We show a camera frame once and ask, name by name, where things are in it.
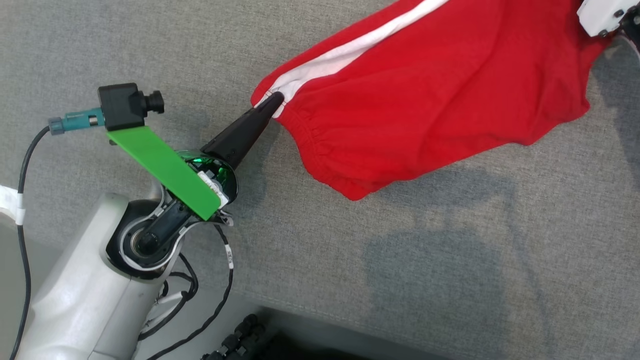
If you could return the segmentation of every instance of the white tape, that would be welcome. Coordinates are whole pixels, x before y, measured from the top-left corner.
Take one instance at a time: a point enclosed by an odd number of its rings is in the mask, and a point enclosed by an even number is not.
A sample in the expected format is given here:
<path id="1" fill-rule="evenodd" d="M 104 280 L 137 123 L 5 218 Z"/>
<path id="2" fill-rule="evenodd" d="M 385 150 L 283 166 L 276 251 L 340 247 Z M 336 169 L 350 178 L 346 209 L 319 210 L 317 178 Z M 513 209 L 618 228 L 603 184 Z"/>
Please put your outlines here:
<path id="1" fill-rule="evenodd" d="M 233 268 L 234 268 L 234 255 L 231 253 L 231 246 L 225 245 L 225 249 L 227 250 L 227 261 L 229 262 L 229 268 L 233 270 Z"/>
<path id="2" fill-rule="evenodd" d="M 15 224 L 22 225 L 24 224 L 24 214 L 26 212 L 22 203 L 22 194 L 17 194 L 16 199 L 18 200 L 18 208 L 15 210 Z"/>
<path id="3" fill-rule="evenodd" d="M 18 190 L 0 185 L 0 213 L 6 214 L 12 220 L 16 220 L 19 203 L 22 205 L 22 195 L 18 196 Z"/>
<path id="4" fill-rule="evenodd" d="M 200 177 L 200 179 L 202 179 L 202 181 L 204 181 L 207 185 L 209 185 L 209 188 L 211 188 L 211 190 L 213 190 L 213 192 L 216 193 L 218 198 L 220 198 L 220 207 L 218 209 L 221 209 L 224 205 L 227 205 L 227 203 L 229 202 L 229 198 L 225 195 L 225 193 L 222 192 L 222 189 L 220 189 L 220 186 L 218 186 L 218 184 L 211 181 L 211 179 L 209 179 L 209 176 L 207 176 L 207 174 L 205 174 L 204 171 L 199 172 L 198 176 Z"/>

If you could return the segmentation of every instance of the white cable label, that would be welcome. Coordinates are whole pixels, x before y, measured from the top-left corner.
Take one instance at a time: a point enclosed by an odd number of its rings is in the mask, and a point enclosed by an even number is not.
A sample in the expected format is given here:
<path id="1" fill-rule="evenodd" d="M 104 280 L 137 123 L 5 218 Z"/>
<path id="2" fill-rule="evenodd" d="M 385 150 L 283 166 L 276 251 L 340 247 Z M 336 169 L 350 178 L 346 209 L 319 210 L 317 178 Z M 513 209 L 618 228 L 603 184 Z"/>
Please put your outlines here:
<path id="1" fill-rule="evenodd" d="M 220 208 L 222 208 L 224 205 L 227 205 L 227 203 L 229 202 L 229 198 L 225 195 L 225 193 L 222 192 L 218 184 L 211 181 L 211 179 L 209 179 L 209 176 L 207 176 L 204 171 L 199 172 L 198 176 L 200 177 L 200 179 L 202 179 L 202 181 L 209 185 L 209 188 L 211 188 L 211 190 L 213 190 L 213 192 L 216 193 L 216 195 L 220 198 Z"/>
<path id="2" fill-rule="evenodd" d="M 0 185 L 0 213 L 8 215 L 13 220 L 18 219 L 18 201 L 18 190 Z"/>
<path id="3" fill-rule="evenodd" d="M 229 262 L 229 268 L 233 270 L 233 268 L 234 268 L 234 255 L 231 253 L 231 246 L 225 245 L 225 249 L 227 250 L 227 261 Z"/>

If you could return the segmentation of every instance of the cable label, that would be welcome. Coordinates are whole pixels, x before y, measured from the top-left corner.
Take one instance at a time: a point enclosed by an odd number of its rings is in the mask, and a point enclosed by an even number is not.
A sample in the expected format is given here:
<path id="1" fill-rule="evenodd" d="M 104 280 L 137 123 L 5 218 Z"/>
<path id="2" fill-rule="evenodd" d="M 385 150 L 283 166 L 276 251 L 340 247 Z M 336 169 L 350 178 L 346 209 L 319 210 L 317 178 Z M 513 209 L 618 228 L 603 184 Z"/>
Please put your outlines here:
<path id="1" fill-rule="evenodd" d="M 231 253 L 231 246 L 225 245 L 225 249 L 227 250 L 227 261 L 229 262 L 229 268 L 234 268 L 234 255 Z"/>

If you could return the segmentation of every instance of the white stripe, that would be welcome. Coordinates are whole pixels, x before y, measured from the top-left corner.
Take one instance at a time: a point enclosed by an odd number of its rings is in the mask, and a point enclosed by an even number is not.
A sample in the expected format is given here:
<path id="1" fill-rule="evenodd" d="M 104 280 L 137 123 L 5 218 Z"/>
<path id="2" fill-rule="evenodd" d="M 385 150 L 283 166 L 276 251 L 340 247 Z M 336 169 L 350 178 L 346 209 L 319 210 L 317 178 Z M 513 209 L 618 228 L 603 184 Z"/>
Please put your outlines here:
<path id="1" fill-rule="evenodd" d="M 308 81 L 333 75 L 344 69 L 376 44 L 420 20 L 425 15 L 441 7 L 447 1 L 448 0 L 424 0 L 409 12 L 396 17 L 381 27 L 342 46 L 331 49 L 317 58 L 282 74 L 275 83 L 273 83 L 269 92 L 264 95 L 260 102 L 267 99 L 273 92 L 282 92 L 284 94 L 284 104 L 286 104 L 293 99 L 296 92 Z M 284 110 L 284 104 L 281 105 L 273 115 L 274 118 L 280 116 L 282 110 Z"/>

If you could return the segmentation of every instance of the teal connector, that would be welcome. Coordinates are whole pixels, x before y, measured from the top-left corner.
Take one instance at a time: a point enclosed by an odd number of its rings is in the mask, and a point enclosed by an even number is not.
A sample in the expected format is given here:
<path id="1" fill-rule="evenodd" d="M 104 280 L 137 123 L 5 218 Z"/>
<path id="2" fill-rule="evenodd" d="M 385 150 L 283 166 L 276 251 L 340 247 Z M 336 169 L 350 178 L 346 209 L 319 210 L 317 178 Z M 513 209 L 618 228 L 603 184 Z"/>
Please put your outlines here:
<path id="1" fill-rule="evenodd" d="M 77 113 L 65 114 L 65 118 L 49 119 L 49 129 L 52 135 L 63 134 L 66 131 L 86 129 L 88 127 L 104 126 L 104 115 L 101 108 L 95 108 Z"/>

